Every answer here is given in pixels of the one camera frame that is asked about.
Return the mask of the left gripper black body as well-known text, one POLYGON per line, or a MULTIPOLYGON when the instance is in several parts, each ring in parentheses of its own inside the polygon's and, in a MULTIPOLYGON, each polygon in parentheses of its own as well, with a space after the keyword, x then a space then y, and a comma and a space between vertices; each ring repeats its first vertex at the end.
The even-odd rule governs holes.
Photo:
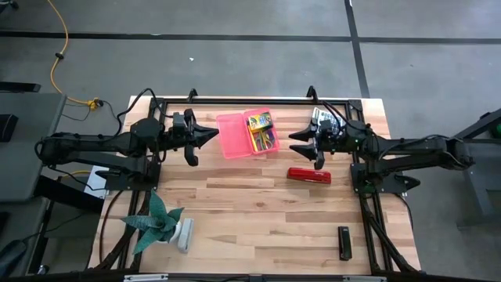
POLYGON ((200 148, 196 136, 196 118, 191 108, 182 114, 174 112, 171 121, 172 125, 167 132, 167 150, 177 150, 187 145, 200 148))

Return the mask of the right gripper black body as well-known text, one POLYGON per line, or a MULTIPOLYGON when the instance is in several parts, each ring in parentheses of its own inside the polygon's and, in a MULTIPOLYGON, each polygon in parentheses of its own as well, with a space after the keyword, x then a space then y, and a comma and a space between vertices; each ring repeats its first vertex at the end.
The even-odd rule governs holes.
POLYGON ((349 136, 336 120, 323 120, 317 126, 314 145, 318 151, 352 153, 355 139, 349 136))

